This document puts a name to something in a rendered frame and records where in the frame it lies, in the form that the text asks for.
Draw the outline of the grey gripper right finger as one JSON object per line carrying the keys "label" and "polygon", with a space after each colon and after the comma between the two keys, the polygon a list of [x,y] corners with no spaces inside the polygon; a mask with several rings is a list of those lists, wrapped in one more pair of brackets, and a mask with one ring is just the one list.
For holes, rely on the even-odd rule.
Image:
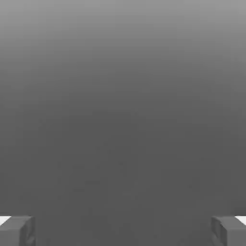
{"label": "grey gripper right finger", "polygon": [[213,246],[246,246],[246,216],[213,216],[210,227]]}

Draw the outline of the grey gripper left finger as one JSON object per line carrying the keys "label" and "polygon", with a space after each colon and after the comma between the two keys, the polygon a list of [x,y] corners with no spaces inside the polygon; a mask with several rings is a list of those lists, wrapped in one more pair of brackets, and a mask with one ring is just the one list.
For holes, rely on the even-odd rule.
{"label": "grey gripper left finger", "polygon": [[36,246],[35,217],[0,215],[0,246]]}

